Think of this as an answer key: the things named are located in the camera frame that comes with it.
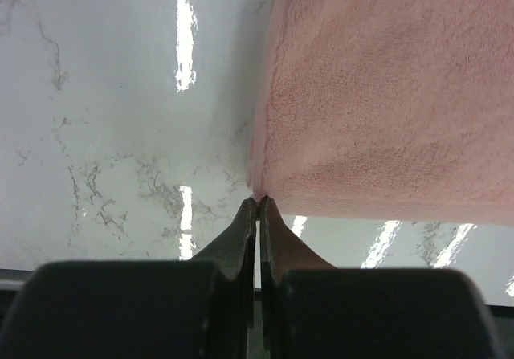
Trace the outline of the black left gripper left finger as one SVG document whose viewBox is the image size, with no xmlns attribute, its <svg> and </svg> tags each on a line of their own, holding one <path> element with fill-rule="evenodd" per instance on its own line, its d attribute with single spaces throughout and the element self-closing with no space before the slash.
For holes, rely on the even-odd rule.
<svg viewBox="0 0 514 359">
<path fill-rule="evenodd" d="M 67 261 L 33 272 L 8 308 L 4 358 L 245 358 L 257 206 L 187 260 Z"/>
</svg>

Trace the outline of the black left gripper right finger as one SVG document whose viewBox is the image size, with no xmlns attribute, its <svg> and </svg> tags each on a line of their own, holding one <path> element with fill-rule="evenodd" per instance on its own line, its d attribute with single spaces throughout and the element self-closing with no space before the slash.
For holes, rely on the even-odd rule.
<svg viewBox="0 0 514 359">
<path fill-rule="evenodd" d="M 491 309 L 463 273 L 339 268 L 259 205 L 263 343 L 273 358 L 505 358 Z"/>
</svg>

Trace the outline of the pink terry towel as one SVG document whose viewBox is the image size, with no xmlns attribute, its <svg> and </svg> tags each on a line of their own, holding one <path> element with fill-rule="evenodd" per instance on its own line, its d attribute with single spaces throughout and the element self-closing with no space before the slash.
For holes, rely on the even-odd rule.
<svg viewBox="0 0 514 359">
<path fill-rule="evenodd" d="M 273 0 L 248 184 L 285 214 L 513 222 L 513 0 Z"/>
</svg>

